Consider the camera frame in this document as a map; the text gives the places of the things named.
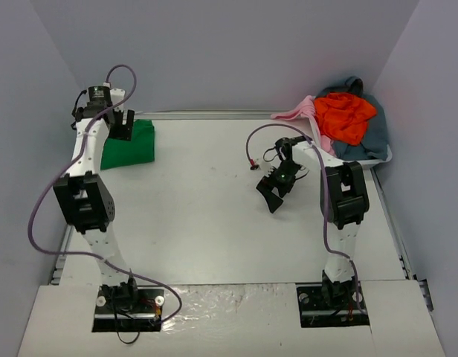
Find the green t shirt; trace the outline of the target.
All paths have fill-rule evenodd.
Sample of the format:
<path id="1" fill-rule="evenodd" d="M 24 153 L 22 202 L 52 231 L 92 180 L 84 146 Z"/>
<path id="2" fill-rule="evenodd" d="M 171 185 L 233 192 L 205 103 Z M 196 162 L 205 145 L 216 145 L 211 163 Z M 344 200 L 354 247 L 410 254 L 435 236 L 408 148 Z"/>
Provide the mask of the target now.
<path id="1" fill-rule="evenodd" d="M 130 141 L 108 138 L 103 147 L 101 170 L 148 164 L 155 160 L 155 127 L 151 120 L 136 120 Z"/>

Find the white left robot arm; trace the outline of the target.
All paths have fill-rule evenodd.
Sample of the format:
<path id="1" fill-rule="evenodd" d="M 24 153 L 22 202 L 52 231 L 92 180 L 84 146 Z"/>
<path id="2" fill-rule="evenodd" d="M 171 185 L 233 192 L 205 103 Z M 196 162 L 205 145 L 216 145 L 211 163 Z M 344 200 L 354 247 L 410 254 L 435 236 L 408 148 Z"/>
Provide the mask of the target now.
<path id="1" fill-rule="evenodd" d="M 65 221 L 88 243 L 100 269 L 97 304 L 124 312 L 141 302 L 134 277 L 122 257 L 112 223 L 115 201 L 100 177 L 103 147 L 123 125 L 123 89 L 91 86 L 88 102 L 74 113 L 76 141 L 71 166 L 56 180 L 54 193 Z"/>

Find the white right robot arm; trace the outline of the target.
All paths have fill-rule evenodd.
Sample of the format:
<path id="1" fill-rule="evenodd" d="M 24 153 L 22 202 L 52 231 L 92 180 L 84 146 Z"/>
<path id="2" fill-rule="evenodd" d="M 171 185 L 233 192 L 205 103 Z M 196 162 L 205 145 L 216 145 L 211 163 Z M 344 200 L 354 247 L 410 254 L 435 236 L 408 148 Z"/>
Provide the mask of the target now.
<path id="1" fill-rule="evenodd" d="M 320 173 L 323 244 L 328 252 L 320 296 L 327 306 L 340 306 L 357 285 L 352 256 L 358 230 L 370 208 L 363 167 L 357 161 L 347 162 L 330 155 L 302 136 L 281 138 L 274 149 L 280 164 L 266 164 L 262 168 L 265 174 L 256 186 L 271 213 L 282 205 L 301 170 Z"/>

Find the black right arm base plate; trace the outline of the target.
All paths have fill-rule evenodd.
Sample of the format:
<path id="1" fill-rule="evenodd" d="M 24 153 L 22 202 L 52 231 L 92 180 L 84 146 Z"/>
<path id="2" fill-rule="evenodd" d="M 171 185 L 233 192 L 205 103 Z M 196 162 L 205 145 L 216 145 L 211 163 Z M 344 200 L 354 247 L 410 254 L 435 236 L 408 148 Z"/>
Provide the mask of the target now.
<path id="1" fill-rule="evenodd" d="M 342 287 L 334 300 L 323 295 L 322 283 L 296 285 L 300 326 L 302 328 L 341 328 L 369 326 L 368 314 L 360 311 L 355 290 Z"/>

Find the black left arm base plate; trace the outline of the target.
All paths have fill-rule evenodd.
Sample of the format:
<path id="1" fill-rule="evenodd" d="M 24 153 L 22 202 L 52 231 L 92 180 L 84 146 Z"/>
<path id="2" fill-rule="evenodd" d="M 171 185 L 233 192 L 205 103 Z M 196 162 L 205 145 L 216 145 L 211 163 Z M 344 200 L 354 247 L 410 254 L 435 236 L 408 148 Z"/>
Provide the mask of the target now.
<path id="1" fill-rule="evenodd" d="M 92 332 L 159 332 L 164 290 L 138 286 L 101 286 Z"/>

